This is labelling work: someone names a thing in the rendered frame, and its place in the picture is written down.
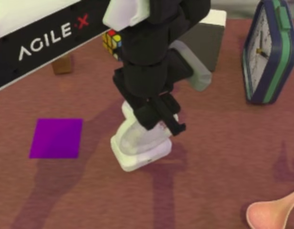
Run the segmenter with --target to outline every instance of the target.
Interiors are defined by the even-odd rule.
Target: pink object
[[[284,229],[293,208],[294,192],[278,200],[251,204],[246,220],[251,229]]]

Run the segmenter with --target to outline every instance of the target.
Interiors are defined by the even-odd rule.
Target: brown block
[[[67,74],[72,72],[71,55],[66,54],[51,63],[52,69],[56,75]]]

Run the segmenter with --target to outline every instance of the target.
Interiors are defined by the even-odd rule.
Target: logo
[[[73,26],[78,30],[81,30],[84,26],[88,26],[87,22],[88,14],[86,13],[83,17],[77,18],[77,23]],[[35,52],[40,52],[46,47],[50,47],[55,43],[62,41],[64,38],[67,38],[72,35],[72,27],[71,23],[68,22],[66,24],[61,25],[59,31],[50,31],[49,33],[45,33],[43,36],[35,38],[31,41],[29,48],[25,46],[21,46],[20,54],[19,54],[19,62],[21,62],[25,56],[32,56]]]

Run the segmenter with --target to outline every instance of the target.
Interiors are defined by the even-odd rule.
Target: purple paper
[[[38,119],[29,158],[78,158],[82,119]]]

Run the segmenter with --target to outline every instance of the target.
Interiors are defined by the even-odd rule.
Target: clock face
[[[265,9],[259,14],[255,29],[248,45],[248,69],[250,71],[252,90],[256,90],[258,83],[267,66],[272,50],[272,39]]]

